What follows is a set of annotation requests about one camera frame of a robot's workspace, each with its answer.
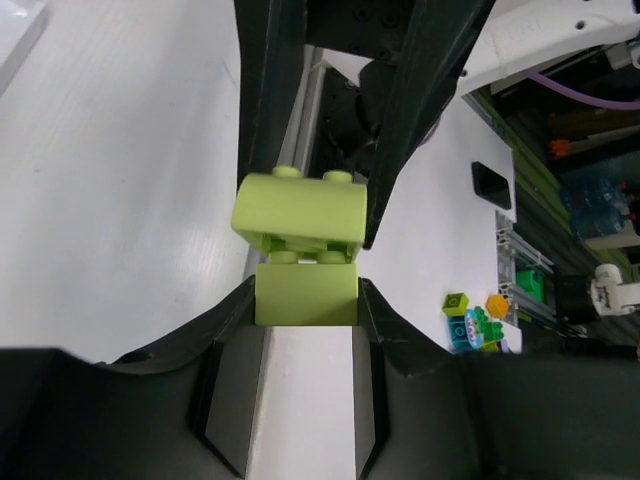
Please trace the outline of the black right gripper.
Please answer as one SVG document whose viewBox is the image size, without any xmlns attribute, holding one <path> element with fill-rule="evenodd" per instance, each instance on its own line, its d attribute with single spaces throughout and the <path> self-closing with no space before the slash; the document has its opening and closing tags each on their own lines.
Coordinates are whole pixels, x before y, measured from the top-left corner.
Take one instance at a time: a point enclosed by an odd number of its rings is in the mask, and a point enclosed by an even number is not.
<svg viewBox="0 0 640 480">
<path fill-rule="evenodd" d="M 371 249 L 399 174 L 456 93 L 493 6 L 489 0 L 236 0 L 237 182 L 270 172 L 278 161 L 305 39 L 328 50 L 400 61 L 368 176 L 364 248 Z"/>
</svg>

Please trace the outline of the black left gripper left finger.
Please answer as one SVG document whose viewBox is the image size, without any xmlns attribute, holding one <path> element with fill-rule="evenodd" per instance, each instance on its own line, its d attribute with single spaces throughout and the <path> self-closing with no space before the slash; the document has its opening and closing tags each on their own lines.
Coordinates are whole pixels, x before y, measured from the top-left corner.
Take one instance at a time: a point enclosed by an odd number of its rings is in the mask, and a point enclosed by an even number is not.
<svg viewBox="0 0 640 480">
<path fill-rule="evenodd" d="M 264 331 L 252 280 L 113 363 L 1 352 L 5 479 L 241 479 Z"/>
</svg>

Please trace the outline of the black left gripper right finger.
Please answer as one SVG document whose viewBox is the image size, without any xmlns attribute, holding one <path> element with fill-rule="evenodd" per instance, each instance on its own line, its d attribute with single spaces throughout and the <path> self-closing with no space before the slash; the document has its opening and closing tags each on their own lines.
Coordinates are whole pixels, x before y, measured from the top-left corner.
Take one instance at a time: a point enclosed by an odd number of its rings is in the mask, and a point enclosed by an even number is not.
<svg viewBox="0 0 640 480">
<path fill-rule="evenodd" d="M 359 283 L 353 331 L 360 479 L 635 479 L 639 366 L 454 355 Z"/>
</svg>

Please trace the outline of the pale green square lego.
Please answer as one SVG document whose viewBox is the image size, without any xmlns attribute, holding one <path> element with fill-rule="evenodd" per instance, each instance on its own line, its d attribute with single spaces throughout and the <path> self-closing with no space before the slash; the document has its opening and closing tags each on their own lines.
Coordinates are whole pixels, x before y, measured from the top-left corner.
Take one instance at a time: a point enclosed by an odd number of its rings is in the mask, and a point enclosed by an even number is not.
<svg viewBox="0 0 640 480">
<path fill-rule="evenodd" d="M 358 319 L 358 269 L 339 252 L 314 263 L 276 252 L 256 268 L 255 324 L 262 327 L 347 327 Z"/>
</svg>

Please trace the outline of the pale green curved lego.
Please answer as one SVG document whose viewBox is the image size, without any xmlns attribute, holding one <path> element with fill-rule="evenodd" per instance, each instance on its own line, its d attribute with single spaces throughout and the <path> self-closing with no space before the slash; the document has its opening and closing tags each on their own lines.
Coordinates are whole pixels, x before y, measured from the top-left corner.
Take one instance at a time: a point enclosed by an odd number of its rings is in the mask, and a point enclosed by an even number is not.
<svg viewBox="0 0 640 480">
<path fill-rule="evenodd" d="M 231 227 L 265 255 L 294 251 L 315 260 L 323 251 L 340 251 L 352 263 L 364 246 L 366 212 L 367 187 L 350 173 L 306 178 L 294 167 L 277 166 L 244 178 Z"/>
</svg>

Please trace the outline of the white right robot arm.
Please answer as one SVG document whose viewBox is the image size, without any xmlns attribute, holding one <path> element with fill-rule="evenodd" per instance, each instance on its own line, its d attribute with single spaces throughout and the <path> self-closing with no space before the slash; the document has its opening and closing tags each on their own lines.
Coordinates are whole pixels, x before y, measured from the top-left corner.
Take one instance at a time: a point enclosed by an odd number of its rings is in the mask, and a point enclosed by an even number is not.
<svg viewBox="0 0 640 480">
<path fill-rule="evenodd" d="M 371 247 L 395 181 L 455 94 L 554 58 L 632 39 L 635 1 L 238 1 L 241 83 L 237 174 L 276 164 L 304 49 L 359 55 L 395 72 L 373 157 L 364 244 Z"/>
</svg>

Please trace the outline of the cyan lego brick background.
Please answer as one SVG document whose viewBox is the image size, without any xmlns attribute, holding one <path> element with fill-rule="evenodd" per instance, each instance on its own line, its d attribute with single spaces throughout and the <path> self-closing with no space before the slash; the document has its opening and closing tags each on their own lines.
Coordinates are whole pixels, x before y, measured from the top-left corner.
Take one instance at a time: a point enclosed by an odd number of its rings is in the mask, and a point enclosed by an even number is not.
<svg viewBox="0 0 640 480">
<path fill-rule="evenodd" d="M 473 350 L 468 337 L 466 321 L 463 317 L 449 317 L 448 328 L 454 353 L 464 353 Z"/>
</svg>

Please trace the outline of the green lego pile background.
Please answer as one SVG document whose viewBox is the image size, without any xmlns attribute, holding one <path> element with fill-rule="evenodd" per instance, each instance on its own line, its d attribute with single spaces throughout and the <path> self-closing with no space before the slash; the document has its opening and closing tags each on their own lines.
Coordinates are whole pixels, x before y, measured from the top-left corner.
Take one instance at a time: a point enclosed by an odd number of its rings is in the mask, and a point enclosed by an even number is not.
<svg viewBox="0 0 640 480">
<path fill-rule="evenodd" d="M 468 309 L 465 314 L 467 339 L 473 350 L 502 352 L 503 324 L 492 320 L 482 307 Z"/>
</svg>

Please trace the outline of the lime lego brick background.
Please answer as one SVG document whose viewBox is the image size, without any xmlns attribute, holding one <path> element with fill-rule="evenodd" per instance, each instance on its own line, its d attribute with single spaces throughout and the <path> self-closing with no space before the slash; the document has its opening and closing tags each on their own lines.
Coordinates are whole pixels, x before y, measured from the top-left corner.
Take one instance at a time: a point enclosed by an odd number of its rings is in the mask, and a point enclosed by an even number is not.
<svg viewBox="0 0 640 480">
<path fill-rule="evenodd" d="M 463 317 L 468 310 L 469 302 L 464 292 L 449 293 L 444 298 L 442 311 L 447 317 Z"/>
</svg>

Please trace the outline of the green block background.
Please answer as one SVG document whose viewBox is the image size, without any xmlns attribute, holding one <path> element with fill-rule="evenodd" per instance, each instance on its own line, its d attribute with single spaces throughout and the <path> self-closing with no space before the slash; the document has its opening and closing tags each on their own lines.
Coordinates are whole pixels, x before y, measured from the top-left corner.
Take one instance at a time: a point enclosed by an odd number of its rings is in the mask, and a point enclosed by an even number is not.
<svg viewBox="0 0 640 480">
<path fill-rule="evenodd" d="M 544 303 L 546 298 L 544 277 L 534 269 L 521 270 L 516 274 L 516 284 L 527 294 Z"/>
</svg>

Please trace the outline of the black phone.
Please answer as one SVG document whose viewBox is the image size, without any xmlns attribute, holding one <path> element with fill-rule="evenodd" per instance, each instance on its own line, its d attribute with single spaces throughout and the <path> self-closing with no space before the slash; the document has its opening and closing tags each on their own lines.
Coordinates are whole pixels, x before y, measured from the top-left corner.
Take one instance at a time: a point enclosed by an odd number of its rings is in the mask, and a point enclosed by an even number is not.
<svg viewBox="0 0 640 480">
<path fill-rule="evenodd" d="M 479 198 L 503 210 L 512 208 L 511 190 L 506 178 L 479 161 L 471 164 L 471 170 L 474 192 Z"/>
</svg>

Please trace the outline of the blue water bottles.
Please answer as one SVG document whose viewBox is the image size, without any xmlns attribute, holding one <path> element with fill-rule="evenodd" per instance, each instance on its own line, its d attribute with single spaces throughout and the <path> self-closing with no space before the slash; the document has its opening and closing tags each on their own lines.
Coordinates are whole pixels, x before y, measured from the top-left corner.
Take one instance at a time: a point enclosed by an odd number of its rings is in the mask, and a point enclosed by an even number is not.
<svg viewBox="0 0 640 480">
<path fill-rule="evenodd" d="M 560 199 L 581 241 L 620 234 L 627 223 L 639 234 L 639 189 L 625 182 L 598 177 L 565 184 Z"/>
</svg>

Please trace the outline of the white compartment tray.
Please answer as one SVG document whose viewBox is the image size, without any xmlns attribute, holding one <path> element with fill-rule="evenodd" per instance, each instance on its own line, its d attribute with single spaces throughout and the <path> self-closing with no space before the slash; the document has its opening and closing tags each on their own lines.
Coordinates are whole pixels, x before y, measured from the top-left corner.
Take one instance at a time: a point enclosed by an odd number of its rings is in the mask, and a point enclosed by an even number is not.
<svg viewBox="0 0 640 480">
<path fill-rule="evenodd" d="M 49 9 L 44 0 L 1 0 L 0 4 L 0 92 L 4 94 L 45 30 Z"/>
</svg>

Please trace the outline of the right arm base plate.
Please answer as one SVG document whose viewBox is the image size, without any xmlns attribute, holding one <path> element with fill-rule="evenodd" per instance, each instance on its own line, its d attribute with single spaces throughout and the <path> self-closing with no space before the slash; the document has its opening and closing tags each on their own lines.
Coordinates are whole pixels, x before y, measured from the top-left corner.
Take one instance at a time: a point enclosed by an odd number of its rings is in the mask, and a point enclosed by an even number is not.
<svg viewBox="0 0 640 480">
<path fill-rule="evenodd" d="M 324 75 L 309 173 L 329 170 L 367 178 L 377 146 L 386 98 L 367 78 L 362 87 L 331 67 Z"/>
</svg>

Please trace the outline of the aluminium rail front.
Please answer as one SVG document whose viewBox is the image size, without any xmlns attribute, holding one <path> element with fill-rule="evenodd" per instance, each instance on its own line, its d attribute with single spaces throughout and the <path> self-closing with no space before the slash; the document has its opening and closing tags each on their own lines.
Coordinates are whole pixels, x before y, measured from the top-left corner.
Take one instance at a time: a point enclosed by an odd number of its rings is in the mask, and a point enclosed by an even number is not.
<svg viewBox="0 0 640 480">
<path fill-rule="evenodd" d="M 277 166 L 289 166 L 296 168 L 306 177 L 305 174 L 309 168 L 308 156 L 310 155 L 313 144 L 313 134 L 317 126 L 325 72 L 326 67 L 321 62 L 312 65 L 307 72 L 304 91 L 294 102 L 292 118 L 286 130 L 283 146 L 281 147 L 279 155 L 279 162 L 276 163 L 267 174 L 272 173 Z M 257 266 L 267 262 L 269 257 L 276 252 L 282 251 L 275 251 L 265 255 L 249 244 L 244 277 L 254 284 Z M 299 262 L 312 263 L 314 261 L 304 259 L 299 253 L 294 251 L 285 252 L 295 253 Z"/>
</svg>

